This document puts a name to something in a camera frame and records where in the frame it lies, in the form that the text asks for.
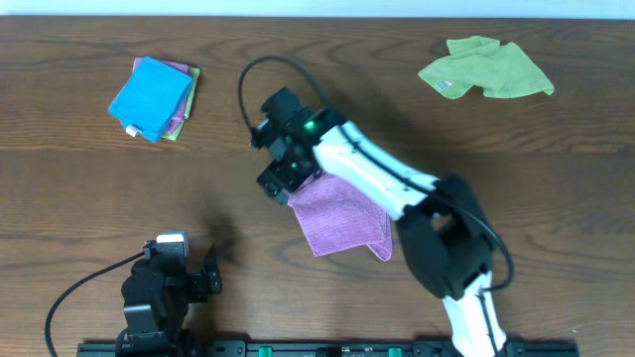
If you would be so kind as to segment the purple microfiber cloth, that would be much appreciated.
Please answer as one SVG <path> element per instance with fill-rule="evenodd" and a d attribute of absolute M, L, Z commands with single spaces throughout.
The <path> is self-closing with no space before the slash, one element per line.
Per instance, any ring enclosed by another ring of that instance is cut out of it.
<path fill-rule="evenodd" d="M 366 247 L 382 262 L 391 259 L 390 217 L 344 179 L 310 177 L 289 196 L 288 205 L 316 257 Z"/>

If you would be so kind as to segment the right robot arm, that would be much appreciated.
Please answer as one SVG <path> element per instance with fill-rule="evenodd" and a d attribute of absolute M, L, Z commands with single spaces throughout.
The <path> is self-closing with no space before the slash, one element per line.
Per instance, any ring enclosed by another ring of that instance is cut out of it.
<path fill-rule="evenodd" d="M 247 127 L 252 146 L 274 158 L 259 178 L 263 189 L 281 198 L 326 174 L 351 184 L 395 222 L 409 270 L 444 304 L 454 350 L 502 355 L 507 336 L 492 295 L 511 284 L 515 267 L 469 184 L 409 167 L 332 109 L 264 114 L 259 126 Z"/>

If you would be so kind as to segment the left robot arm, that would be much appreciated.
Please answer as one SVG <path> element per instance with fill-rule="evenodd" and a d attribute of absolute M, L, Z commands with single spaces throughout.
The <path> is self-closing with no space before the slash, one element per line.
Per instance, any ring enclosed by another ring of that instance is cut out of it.
<path fill-rule="evenodd" d="M 192 303 L 206 302 L 204 273 L 136 262 L 121 289 L 127 327 L 116 338 L 117 356 L 204 357 L 202 342 L 184 320 Z"/>

